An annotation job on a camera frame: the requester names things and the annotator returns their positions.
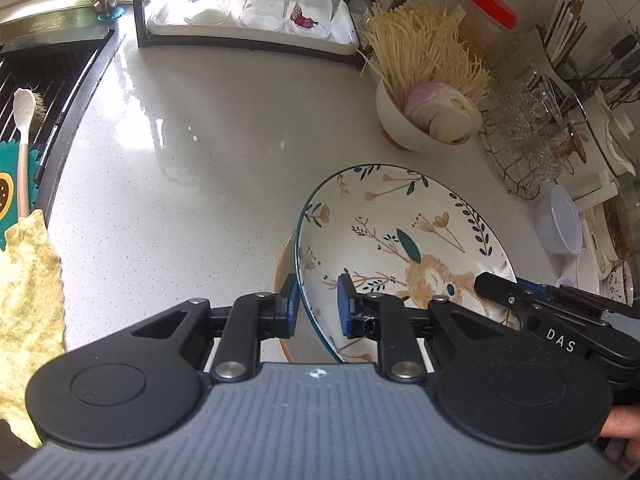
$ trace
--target human hand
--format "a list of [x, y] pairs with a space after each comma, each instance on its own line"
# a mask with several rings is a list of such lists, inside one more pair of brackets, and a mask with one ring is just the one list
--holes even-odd
[[633, 468], [640, 462], [640, 406], [614, 406], [600, 436], [627, 438], [629, 442], [619, 464], [627, 470]]

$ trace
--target floral plate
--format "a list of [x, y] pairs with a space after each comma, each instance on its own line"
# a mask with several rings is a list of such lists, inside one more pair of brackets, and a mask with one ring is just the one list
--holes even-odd
[[500, 242], [456, 193], [415, 171], [371, 164], [347, 168], [311, 194], [296, 230], [296, 274], [306, 312], [338, 362], [376, 360], [374, 342], [342, 335], [336, 280], [427, 308], [435, 294], [512, 326], [508, 311], [482, 300], [474, 280], [489, 271], [515, 281]]
[[606, 278], [606, 285], [604, 296], [610, 300], [633, 306], [634, 282], [631, 268], [627, 262], [622, 262], [613, 267]]

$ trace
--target metal pivot screw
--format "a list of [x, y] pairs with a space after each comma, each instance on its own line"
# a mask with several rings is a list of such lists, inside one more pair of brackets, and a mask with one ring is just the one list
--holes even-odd
[[213, 371], [224, 379], [235, 379], [244, 374], [246, 368], [238, 361], [225, 361], [217, 365]]
[[422, 373], [422, 367], [413, 361], [400, 361], [391, 367], [391, 373], [400, 379], [415, 379]]

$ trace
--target white countertop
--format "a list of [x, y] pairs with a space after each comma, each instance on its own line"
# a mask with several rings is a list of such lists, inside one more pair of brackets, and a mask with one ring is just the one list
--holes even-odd
[[[49, 221], [68, 348], [188, 298], [222, 306], [270, 290], [308, 194], [360, 163], [406, 166], [460, 193], [517, 275], [555, 282], [562, 260], [540, 246], [533, 204], [507, 194], [478, 142], [451, 159], [400, 152], [380, 134], [374, 94], [351, 66], [228, 48], [139, 50], [129, 34], [78, 128]], [[263, 358], [285, 360], [274, 340]]]

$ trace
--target red lid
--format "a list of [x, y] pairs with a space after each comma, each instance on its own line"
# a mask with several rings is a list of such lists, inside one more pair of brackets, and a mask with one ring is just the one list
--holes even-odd
[[471, 0], [503, 27], [511, 30], [518, 23], [516, 13], [502, 0]]

